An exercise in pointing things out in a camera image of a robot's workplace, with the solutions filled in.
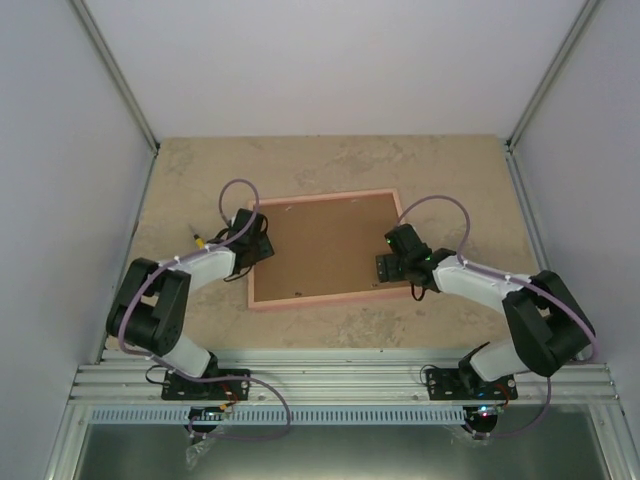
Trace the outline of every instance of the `beige floor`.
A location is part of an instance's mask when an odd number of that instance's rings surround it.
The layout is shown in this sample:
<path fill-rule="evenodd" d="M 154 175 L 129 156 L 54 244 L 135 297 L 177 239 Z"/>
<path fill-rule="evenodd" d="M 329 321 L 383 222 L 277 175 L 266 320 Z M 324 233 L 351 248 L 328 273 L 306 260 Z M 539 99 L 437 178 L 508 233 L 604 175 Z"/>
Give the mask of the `beige floor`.
<path fill-rule="evenodd" d="M 169 258 L 223 227 L 217 196 L 229 179 L 252 180 L 262 197 L 395 187 L 403 206 L 423 195 L 455 196 L 469 209 L 469 259 L 533 272 L 534 261 L 501 146 L 491 136 L 295 137 L 165 140 L 132 258 Z M 231 189 L 229 215 L 250 191 Z M 463 217 L 444 202 L 409 216 L 432 247 L 455 248 Z M 407 298 L 279 312 L 246 308 L 246 282 L 215 282 L 189 301 L 186 332 L 216 348 L 460 347 L 507 335 L 504 317 L 461 298 Z"/>

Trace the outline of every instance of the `white cable tray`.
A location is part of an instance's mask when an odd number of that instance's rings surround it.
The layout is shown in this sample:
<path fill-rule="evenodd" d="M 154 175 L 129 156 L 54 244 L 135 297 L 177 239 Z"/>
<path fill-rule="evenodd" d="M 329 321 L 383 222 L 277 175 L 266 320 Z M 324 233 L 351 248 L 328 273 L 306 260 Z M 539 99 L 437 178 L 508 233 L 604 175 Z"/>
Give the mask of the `white cable tray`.
<path fill-rule="evenodd" d="M 184 425 L 190 407 L 121 406 L 98 407 L 92 424 Z M 293 425 L 461 425 L 462 407 L 457 406 L 293 406 Z M 286 413 L 279 406 L 238 406 L 224 418 L 211 414 L 195 424 L 284 425 Z"/>

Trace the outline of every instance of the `black bracket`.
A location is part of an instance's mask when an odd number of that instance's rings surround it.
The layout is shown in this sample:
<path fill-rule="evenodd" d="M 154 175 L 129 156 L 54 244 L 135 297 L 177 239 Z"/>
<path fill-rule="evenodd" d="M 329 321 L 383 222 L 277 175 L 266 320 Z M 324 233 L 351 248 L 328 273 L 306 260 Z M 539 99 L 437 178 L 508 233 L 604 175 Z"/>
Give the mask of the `black bracket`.
<path fill-rule="evenodd" d="M 485 382 L 473 392 L 464 385 L 457 368 L 429 368 L 425 370 L 425 385 L 430 400 L 481 400 L 506 401 L 518 398 L 513 375 L 506 375 L 495 382 Z"/>
<path fill-rule="evenodd" d="M 250 377 L 251 370 L 240 368 L 221 368 L 216 377 L 227 375 Z M 242 401 L 249 398 L 250 382 L 243 387 L 240 380 L 229 380 L 228 382 L 197 383 L 182 378 L 180 375 L 167 372 L 164 377 L 164 387 L 162 388 L 163 400 L 214 400 L 214 401 Z"/>

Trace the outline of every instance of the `brown board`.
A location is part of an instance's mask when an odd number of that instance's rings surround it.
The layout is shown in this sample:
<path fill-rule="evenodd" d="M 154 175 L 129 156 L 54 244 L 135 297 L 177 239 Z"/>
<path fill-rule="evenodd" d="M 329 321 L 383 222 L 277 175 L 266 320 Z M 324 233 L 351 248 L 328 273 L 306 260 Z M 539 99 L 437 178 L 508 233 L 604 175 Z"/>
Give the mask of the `brown board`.
<path fill-rule="evenodd" d="M 379 284 L 375 265 L 401 213 L 395 189 L 268 199 L 260 212 L 275 255 L 249 273 L 250 309 L 407 294 L 406 283 Z"/>

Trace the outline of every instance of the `purple cable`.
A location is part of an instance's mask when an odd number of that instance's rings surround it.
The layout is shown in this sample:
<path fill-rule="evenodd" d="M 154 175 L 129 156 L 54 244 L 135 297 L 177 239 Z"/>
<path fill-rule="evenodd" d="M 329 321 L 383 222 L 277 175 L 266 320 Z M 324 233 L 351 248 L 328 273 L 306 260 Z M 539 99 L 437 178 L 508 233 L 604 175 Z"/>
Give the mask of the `purple cable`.
<path fill-rule="evenodd" d="M 591 331 L 591 329 L 589 327 L 587 327 L 587 324 L 584 322 L 584 320 L 582 320 L 564 302 L 561 302 L 560 300 L 558 300 L 553 295 L 551 295 L 548 292 L 542 290 L 541 288 L 536 287 L 535 285 L 530 284 L 529 282 L 526 282 L 524 280 L 520 280 L 519 278 L 511 277 L 506 272 L 490 270 L 488 268 L 483 268 L 483 267 L 481 267 L 479 265 L 475 265 L 475 264 L 469 262 L 468 260 L 466 260 L 462 256 L 462 250 L 464 249 L 464 247 L 465 247 L 465 245 L 467 243 L 467 240 L 469 239 L 469 233 L 471 232 L 471 217 L 469 216 L 469 212 L 467 211 L 465 206 L 462 205 L 462 203 L 460 203 L 458 200 L 456 200 L 453 197 L 449 197 L 447 195 L 429 195 L 429 196 L 423 197 L 420 200 L 417 200 L 416 202 L 413 202 L 404 212 L 402 212 L 402 215 L 400 215 L 400 217 L 398 218 L 398 224 L 407 215 L 407 213 L 409 213 L 411 210 L 413 210 L 415 207 L 417 207 L 421 203 L 424 203 L 424 202 L 429 201 L 429 200 L 447 200 L 449 202 L 452 202 L 462 211 L 462 214 L 464 215 L 464 219 L 465 219 L 465 222 L 466 222 L 466 227 L 465 227 L 464 235 L 462 236 L 462 240 L 460 240 L 460 243 L 458 244 L 458 248 L 456 249 L 457 250 L 456 257 L 458 258 L 458 262 L 461 265 L 463 265 L 465 268 L 468 268 L 469 270 L 472 270 L 474 272 L 478 272 L 478 273 L 480 273 L 482 275 L 485 275 L 487 277 L 495 278 L 495 279 L 498 279 L 498 280 L 505 280 L 506 279 L 508 282 L 509 281 L 513 282 L 516 285 L 520 285 L 521 287 L 524 287 L 524 288 L 526 288 L 528 290 L 531 290 L 532 292 L 534 292 L 535 294 L 541 296 L 542 298 L 544 298 L 548 302 L 551 302 L 552 304 L 554 304 L 556 307 L 558 307 L 560 310 L 562 310 L 565 314 L 567 314 L 569 316 L 569 318 L 571 320 L 573 320 L 578 325 L 578 327 L 580 327 L 580 329 L 584 332 L 586 337 L 589 339 L 589 342 L 591 343 L 591 355 L 589 356 L 589 358 L 586 359 L 586 360 L 583 360 L 583 361 L 573 362 L 573 363 L 574 364 L 575 363 L 588 363 L 589 361 L 595 360 L 595 358 L 600 354 L 600 344 L 598 343 L 598 340 L 596 339 L 596 337 L 593 334 L 593 332 Z"/>
<path fill-rule="evenodd" d="M 251 188 L 251 190 L 253 190 L 253 195 L 255 197 L 255 205 L 253 207 L 253 211 L 251 212 L 251 217 L 249 217 L 249 221 L 247 222 L 247 224 L 244 227 L 242 227 L 240 229 L 240 231 L 238 233 L 236 233 L 235 235 L 233 235 L 231 238 L 228 238 L 227 240 L 224 240 L 221 243 L 217 243 L 217 244 L 214 244 L 214 245 L 207 244 L 207 248 L 196 250 L 196 251 L 191 252 L 191 253 L 189 253 L 187 255 L 184 255 L 183 257 L 175 257 L 173 260 L 165 263 L 164 265 L 159 267 L 155 272 L 153 272 L 151 275 L 149 275 L 149 277 L 145 280 L 145 282 L 140 286 L 140 289 L 136 292 L 136 294 L 134 295 L 133 299 L 131 300 L 131 303 L 129 304 L 129 306 L 127 307 L 127 309 L 124 312 L 124 315 L 122 317 L 122 322 L 120 323 L 120 328 L 118 330 L 118 345 L 120 346 L 120 349 L 125 353 L 129 353 L 131 355 L 149 356 L 151 358 L 151 360 L 153 360 L 156 363 L 164 366 L 165 368 L 169 369 L 170 371 L 173 371 L 175 374 L 181 376 L 182 378 L 185 378 L 185 379 L 190 380 L 192 382 L 196 382 L 196 383 L 221 383 L 221 382 L 227 382 L 229 380 L 240 380 L 240 381 L 253 382 L 253 383 L 257 383 L 258 385 L 262 385 L 267 390 L 272 392 L 278 398 L 278 400 L 280 400 L 280 402 L 282 403 L 282 406 L 284 407 L 284 409 L 285 409 L 285 411 L 287 413 L 287 423 L 285 424 L 283 429 L 281 429 L 280 431 L 278 431 L 276 433 L 272 433 L 270 435 L 264 435 L 264 436 L 260 436 L 260 437 L 241 437 L 241 436 L 236 436 L 236 435 L 224 435 L 224 434 L 209 434 L 207 436 L 211 436 L 211 437 L 215 437 L 215 438 L 225 438 L 225 439 L 229 439 L 229 440 L 244 440 L 244 441 L 273 440 L 273 439 L 280 438 L 280 437 L 286 435 L 289 432 L 290 428 L 291 428 L 291 421 L 292 421 L 291 410 L 289 408 L 289 405 L 287 404 L 287 402 L 284 399 L 284 397 L 280 394 L 280 392 L 278 392 L 274 387 L 272 387 L 271 385 L 269 385 L 266 382 L 263 382 L 262 380 L 258 380 L 257 378 L 252 378 L 252 377 L 241 377 L 241 376 L 232 376 L 232 375 L 226 376 L 226 377 L 214 377 L 214 378 L 192 377 L 190 375 L 187 375 L 184 372 L 176 370 L 173 366 L 169 365 L 164 360 L 162 360 L 160 357 L 157 357 L 156 355 L 154 355 L 151 352 L 148 352 L 148 351 L 145 351 L 145 350 L 132 350 L 132 349 L 128 348 L 126 346 L 125 340 L 124 340 L 124 332 L 126 331 L 127 325 L 129 323 L 129 321 L 131 320 L 131 314 L 133 313 L 133 309 L 136 307 L 136 305 L 142 299 L 142 295 L 144 294 L 144 292 L 151 286 L 151 284 L 155 281 L 156 278 L 158 278 L 158 276 L 162 272 L 164 272 L 165 270 L 177 265 L 178 263 L 180 263 L 182 261 L 192 260 L 194 258 L 197 258 L 197 257 L 201 256 L 201 255 L 206 255 L 207 253 L 213 252 L 213 251 L 217 250 L 220 247 L 227 246 L 231 242 L 234 242 L 235 240 L 240 238 L 242 235 L 245 234 L 245 232 L 247 230 L 249 230 L 249 227 L 251 227 L 251 224 L 255 221 L 256 216 L 258 215 L 258 208 L 260 207 L 260 196 L 258 195 L 258 189 L 249 180 L 245 180 L 243 178 L 235 178 L 235 179 L 227 182 L 227 184 L 225 184 L 225 186 L 222 187 L 222 190 L 220 191 L 220 197 L 218 198 L 218 206 L 220 207 L 220 214 L 222 215 L 223 220 L 225 221 L 225 223 L 227 223 L 228 219 L 224 215 L 224 213 L 222 212 L 222 198 L 224 196 L 224 193 L 227 191 L 227 189 L 231 185 L 236 184 L 236 183 L 244 183 L 245 185 L 248 185 Z M 193 423 L 193 420 L 189 423 L 190 431 L 192 430 L 191 429 L 192 423 Z"/>
<path fill-rule="evenodd" d="M 451 202 L 451 203 L 455 204 L 462 211 L 462 214 L 464 215 L 464 220 L 465 220 L 465 223 L 466 223 L 466 227 L 465 227 L 464 235 L 462 236 L 462 240 L 460 240 L 460 243 L 458 244 L 458 248 L 456 249 L 457 250 L 456 257 L 458 259 L 458 262 L 461 265 L 463 265 L 465 268 L 468 268 L 469 270 L 472 270 L 474 272 L 480 273 L 481 275 L 486 275 L 486 276 L 488 276 L 490 278 L 495 278 L 495 279 L 498 279 L 498 280 L 511 281 L 511 282 L 515 283 L 516 285 L 520 285 L 521 287 L 527 288 L 527 289 L 531 290 L 532 292 L 536 293 L 537 295 L 541 296 L 545 300 L 551 302 L 556 307 L 561 309 L 564 313 L 566 313 L 569 316 L 569 318 L 571 318 L 571 320 L 573 320 L 580 327 L 580 329 L 584 332 L 584 334 L 589 339 L 589 342 L 591 342 L 591 355 L 589 356 L 589 358 L 587 360 L 575 361 L 575 362 L 572 362 L 572 363 L 574 363 L 574 364 L 588 363 L 589 361 L 594 360 L 598 356 L 598 354 L 600 353 L 600 345 L 599 345 L 598 340 L 596 339 L 595 335 L 593 334 L 591 329 L 589 327 L 587 327 L 587 324 L 573 310 L 571 310 L 565 303 L 561 302 L 560 300 L 555 298 L 553 295 L 551 295 L 548 292 L 542 290 L 541 288 L 538 288 L 535 285 L 530 284 L 529 282 L 526 282 L 524 280 L 520 280 L 519 278 L 511 277 L 506 272 L 489 270 L 489 269 L 483 268 L 483 267 L 481 267 L 479 265 L 474 265 L 473 263 L 469 262 L 468 260 L 466 260 L 462 256 L 462 250 L 463 250 L 464 246 L 466 245 L 467 240 L 469 239 L 469 233 L 471 232 L 471 217 L 469 215 L 469 211 L 465 208 L 465 206 L 462 205 L 462 203 L 460 203 L 455 198 L 450 197 L 448 195 L 428 195 L 426 197 L 423 197 L 420 200 L 417 200 L 417 201 L 413 202 L 411 205 L 409 205 L 409 207 L 407 207 L 407 209 L 404 212 L 402 212 L 400 217 L 398 217 L 398 225 L 404 219 L 404 217 L 407 215 L 407 213 L 409 213 L 411 210 L 413 210 L 415 207 L 417 207 L 421 203 L 427 202 L 429 200 L 446 200 L 448 202 Z M 514 430 L 513 432 L 497 433 L 497 434 L 494 434 L 494 435 L 491 435 L 491 436 L 492 437 L 496 437 L 496 438 L 508 438 L 508 437 L 515 437 L 515 436 L 518 436 L 518 435 L 520 435 L 522 433 L 528 432 L 530 429 L 536 427 L 537 425 L 540 424 L 540 422 L 542 422 L 544 417 L 549 412 L 550 405 L 551 405 L 551 379 L 547 378 L 547 400 L 546 400 L 546 402 L 544 404 L 544 407 L 540 411 L 540 414 L 529 425 L 527 425 L 525 427 L 522 427 L 522 428 L 520 428 L 518 430 Z M 468 423 L 466 424 L 466 429 L 467 429 L 467 431 L 472 433 L 471 427 L 469 426 Z M 476 434 L 477 435 L 481 435 L 483 437 L 489 437 L 489 434 L 479 434 L 479 433 L 476 433 Z"/>

